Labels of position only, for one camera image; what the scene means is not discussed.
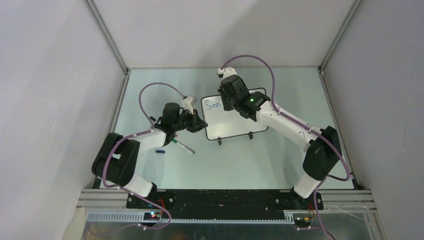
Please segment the small black framed whiteboard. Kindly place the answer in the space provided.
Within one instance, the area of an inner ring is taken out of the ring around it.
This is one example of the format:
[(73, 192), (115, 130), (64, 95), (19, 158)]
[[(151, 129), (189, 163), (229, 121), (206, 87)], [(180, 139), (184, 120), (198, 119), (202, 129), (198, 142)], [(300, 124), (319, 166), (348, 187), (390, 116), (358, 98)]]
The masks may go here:
[(264, 132), (268, 127), (240, 116), (236, 110), (225, 111), (221, 96), (211, 95), (201, 99), (201, 109), (204, 121), (206, 138), (209, 141), (253, 135)]

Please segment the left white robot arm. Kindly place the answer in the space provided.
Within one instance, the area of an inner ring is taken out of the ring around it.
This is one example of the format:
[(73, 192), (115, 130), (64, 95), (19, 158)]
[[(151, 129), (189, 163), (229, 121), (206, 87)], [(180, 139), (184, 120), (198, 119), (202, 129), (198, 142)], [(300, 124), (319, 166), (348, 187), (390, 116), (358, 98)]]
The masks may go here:
[(158, 194), (152, 191), (156, 185), (136, 173), (139, 154), (168, 145), (178, 131), (197, 133), (207, 126), (196, 109), (167, 103), (151, 129), (127, 136), (109, 133), (92, 163), (91, 172), (110, 182), (110, 187), (139, 195), (138, 201), (145, 208), (153, 208), (158, 202)]

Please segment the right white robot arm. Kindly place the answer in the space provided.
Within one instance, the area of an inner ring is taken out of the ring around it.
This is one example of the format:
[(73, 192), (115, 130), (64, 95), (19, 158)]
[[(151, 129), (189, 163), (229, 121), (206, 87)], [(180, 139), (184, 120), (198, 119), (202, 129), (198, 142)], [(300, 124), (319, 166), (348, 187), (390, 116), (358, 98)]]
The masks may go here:
[(259, 91), (250, 92), (236, 74), (218, 74), (218, 92), (225, 111), (236, 111), (245, 119), (270, 127), (293, 141), (305, 152), (303, 175), (293, 187), (291, 204), (304, 209), (311, 194), (342, 157), (338, 132), (331, 126), (309, 126), (286, 110), (273, 106), (272, 99)]

